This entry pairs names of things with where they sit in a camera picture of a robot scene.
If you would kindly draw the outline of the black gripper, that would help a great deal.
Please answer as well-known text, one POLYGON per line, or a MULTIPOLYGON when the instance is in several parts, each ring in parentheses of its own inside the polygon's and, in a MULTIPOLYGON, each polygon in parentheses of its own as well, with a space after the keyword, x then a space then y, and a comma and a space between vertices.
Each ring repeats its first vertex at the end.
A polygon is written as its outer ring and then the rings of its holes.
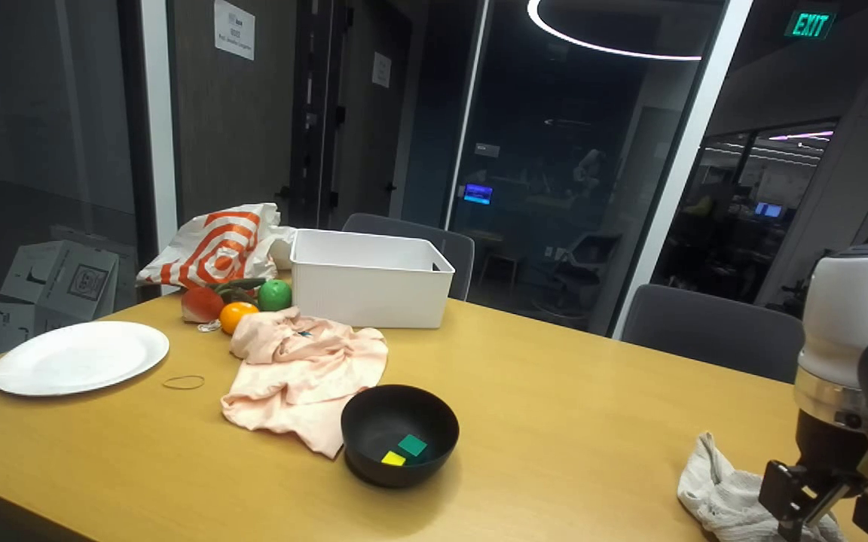
POLYGON ((868 532, 868 480, 859 474, 868 438, 800 411, 795 445, 795 463, 767 462, 761 471, 758 502, 778 520, 778 536, 800 542, 800 531, 847 497, 856 501, 851 524, 868 532))

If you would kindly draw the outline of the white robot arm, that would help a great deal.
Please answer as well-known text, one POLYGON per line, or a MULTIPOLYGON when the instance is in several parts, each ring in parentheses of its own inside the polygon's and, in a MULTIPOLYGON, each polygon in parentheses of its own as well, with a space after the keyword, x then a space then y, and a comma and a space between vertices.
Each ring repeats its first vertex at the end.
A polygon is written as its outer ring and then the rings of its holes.
POLYGON ((799 462, 767 462, 758 502, 783 542, 839 502, 868 532, 868 244, 822 255, 806 280, 791 381, 799 462))

